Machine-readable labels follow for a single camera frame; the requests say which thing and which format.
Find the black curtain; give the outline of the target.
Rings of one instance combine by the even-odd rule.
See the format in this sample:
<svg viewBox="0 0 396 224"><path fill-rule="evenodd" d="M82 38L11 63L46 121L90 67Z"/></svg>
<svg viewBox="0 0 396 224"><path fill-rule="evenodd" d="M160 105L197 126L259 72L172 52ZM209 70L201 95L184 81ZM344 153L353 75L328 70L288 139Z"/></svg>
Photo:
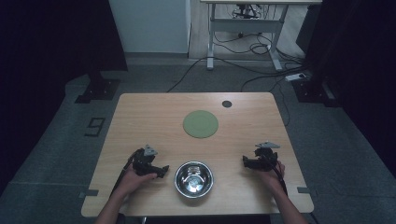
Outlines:
<svg viewBox="0 0 396 224"><path fill-rule="evenodd" d="M53 119L66 83L125 67L109 0L0 0L0 194Z"/></svg>
<svg viewBox="0 0 396 224"><path fill-rule="evenodd" d="M396 0L322 0L305 62L396 177Z"/></svg>

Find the white board panel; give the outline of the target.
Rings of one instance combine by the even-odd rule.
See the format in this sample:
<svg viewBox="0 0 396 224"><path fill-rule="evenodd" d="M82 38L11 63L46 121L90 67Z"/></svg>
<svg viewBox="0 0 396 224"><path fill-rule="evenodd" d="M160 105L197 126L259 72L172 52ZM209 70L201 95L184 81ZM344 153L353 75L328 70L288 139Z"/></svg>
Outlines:
<svg viewBox="0 0 396 224"><path fill-rule="evenodd" d="M126 53L187 54L191 0L109 0Z"/></svg>

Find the black stand base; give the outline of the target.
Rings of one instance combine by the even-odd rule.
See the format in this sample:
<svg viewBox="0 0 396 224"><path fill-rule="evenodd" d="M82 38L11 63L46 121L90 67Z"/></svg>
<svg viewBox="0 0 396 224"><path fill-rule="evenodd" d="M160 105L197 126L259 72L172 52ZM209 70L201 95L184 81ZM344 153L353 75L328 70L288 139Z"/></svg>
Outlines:
<svg viewBox="0 0 396 224"><path fill-rule="evenodd" d="M335 95L326 81L320 84L306 79L291 82L300 103L324 104L327 107L340 107Z"/></svg>
<svg viewBox="0 0 396 224"><path fill-rule="evenodd" d="M92 100L111 101L120 85L119 79L103 78L99 71L88 74L89 85L82 95L76 99L76 104L89 104Z"/></svg>

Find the white metal frame desk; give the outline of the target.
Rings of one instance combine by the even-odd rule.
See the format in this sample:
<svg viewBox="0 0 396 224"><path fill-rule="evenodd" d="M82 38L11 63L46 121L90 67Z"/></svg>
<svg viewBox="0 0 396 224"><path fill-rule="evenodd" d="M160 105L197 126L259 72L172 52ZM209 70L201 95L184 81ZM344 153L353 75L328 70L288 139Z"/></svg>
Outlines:
<svg viewBox="0 0 396 224"><path fill-rule="evenodd" d="M270 33L274 39L267 47L270 59L276 71L282 70L276 47L286 19L289 6L318 6L322 0L200 0L201 3L209 5L208 16L208 46L206 68L214 69L214 35L216 32L248 32L248 33ZM266 19L223 19L216 16L217 5L275 5L282 6L278 20Z"/></svg>

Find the green round plate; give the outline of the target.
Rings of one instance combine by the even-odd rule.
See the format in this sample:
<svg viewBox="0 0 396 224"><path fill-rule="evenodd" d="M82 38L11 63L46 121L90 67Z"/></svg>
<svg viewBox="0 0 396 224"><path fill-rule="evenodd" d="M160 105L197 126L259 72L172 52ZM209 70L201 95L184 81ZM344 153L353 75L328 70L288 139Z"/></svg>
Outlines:
<svg viewBox="0 0 396 224"><path fill-rule="evenodd" d="M195 110L183 119L185 133L194 138L210 137L216 133L218 128L218 119L209 111Z"/></svg>

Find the person's right hand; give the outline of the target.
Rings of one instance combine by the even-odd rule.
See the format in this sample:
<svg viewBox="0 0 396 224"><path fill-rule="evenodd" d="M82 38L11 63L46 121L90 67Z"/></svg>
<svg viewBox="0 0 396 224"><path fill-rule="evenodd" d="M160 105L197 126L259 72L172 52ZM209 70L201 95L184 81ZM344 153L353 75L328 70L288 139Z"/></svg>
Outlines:
<svg viewBox="0 0 396 224"><path fill-rule="evenodd" d="M282 191L283 188L280 184L279 178L277 173L280 173L281 176L284 176L285 166L279 161L276 165L276 170L272 170L269 172L264 171L257 171L256 174L258 175L259 179L262 181L264 186L270 190L271 192L280 190Z"/></svg>

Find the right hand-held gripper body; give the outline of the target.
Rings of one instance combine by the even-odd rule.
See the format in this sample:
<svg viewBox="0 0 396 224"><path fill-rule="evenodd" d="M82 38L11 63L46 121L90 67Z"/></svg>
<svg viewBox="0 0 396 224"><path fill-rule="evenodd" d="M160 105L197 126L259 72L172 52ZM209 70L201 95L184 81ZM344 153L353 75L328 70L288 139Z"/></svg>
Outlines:
<svg viewBox="0 0 396 224"><path fill-rule="evenodd" d="M253 168L265 172L271 171L277 165L277 153L273 151L274 148L279 148L279 145L264 142L256 145L254 151L257 160L254 161Z"/></svg>

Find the person's left hand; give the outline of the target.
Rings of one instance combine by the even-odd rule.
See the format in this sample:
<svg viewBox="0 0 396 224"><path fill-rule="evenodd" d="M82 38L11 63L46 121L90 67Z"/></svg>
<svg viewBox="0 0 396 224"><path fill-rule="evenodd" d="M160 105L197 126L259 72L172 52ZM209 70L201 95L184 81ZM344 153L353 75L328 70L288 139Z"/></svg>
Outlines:
<svg viewBox="0 0 396 224"><path fill-rule="evenodd" d="M128 168L117 187L117 193L126 196L138 189L143 183L155 179L156 177L157 175L155 173L137 175L133 168Z"/></svg>

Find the dark equipment under desk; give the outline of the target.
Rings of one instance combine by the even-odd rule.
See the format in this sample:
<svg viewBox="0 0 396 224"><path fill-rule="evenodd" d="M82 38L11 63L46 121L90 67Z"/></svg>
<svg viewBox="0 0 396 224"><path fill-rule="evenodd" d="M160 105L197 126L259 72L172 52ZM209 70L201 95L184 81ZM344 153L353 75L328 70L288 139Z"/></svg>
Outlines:
<svg viewBox="0 0 396 224"><path fill-rule="evenodd" d="M262 16L262 6L237 4L232 12L234 19L259 19Z"/></svg>

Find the white power strip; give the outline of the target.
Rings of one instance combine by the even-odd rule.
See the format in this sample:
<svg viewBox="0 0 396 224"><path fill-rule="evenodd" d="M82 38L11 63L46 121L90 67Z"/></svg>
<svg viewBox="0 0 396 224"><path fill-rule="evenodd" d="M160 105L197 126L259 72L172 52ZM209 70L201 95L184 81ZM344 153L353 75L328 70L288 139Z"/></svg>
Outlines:
<svg viewBox="0 0 396 224"><path fill-rule="evenodd" d="M303 79L303 78L306 78L306 75L304 73L298 73L298 74L285 76L285 80L288 82L293 81L293 80Z"/></svg>

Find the black floor tape mark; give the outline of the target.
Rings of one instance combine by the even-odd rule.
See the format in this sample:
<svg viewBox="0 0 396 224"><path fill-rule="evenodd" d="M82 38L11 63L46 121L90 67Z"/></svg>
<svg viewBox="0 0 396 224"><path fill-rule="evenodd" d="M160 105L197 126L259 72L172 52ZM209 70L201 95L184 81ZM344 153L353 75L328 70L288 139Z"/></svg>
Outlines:
<svg viewBox="0 0 396 224"><path fill-rule="evenodd" d="M98 137L106 122L105 118L91 118L87 126L87 131L84 133L88 137Z"/></svg>

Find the stainless steel bowl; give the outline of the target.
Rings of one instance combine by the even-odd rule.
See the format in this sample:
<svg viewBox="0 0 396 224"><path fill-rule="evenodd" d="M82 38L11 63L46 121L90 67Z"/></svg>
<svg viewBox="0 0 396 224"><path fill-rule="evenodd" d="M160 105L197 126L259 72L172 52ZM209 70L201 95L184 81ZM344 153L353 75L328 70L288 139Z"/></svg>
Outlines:
<svg viewBox="0 0 396 224"><path fill-rule="evenodd" d="M200 161L187 161L176 171L174 184L177 191L188 199L205 197L214 185L210 168Z"/></svg>

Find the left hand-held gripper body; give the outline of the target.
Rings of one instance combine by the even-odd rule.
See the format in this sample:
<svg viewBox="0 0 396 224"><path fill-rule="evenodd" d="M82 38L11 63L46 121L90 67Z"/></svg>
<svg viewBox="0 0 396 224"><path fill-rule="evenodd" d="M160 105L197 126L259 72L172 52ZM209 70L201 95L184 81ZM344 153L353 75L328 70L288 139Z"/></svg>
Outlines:
<svg viewBox="0 0 396 224"><path fill-rule="evenodd" d="M133 169L138 175L147 175L152 173L159 173L160 167L155 167L151 163L154 161L158 152L149 145L139 148L133 154Z"/></svg>

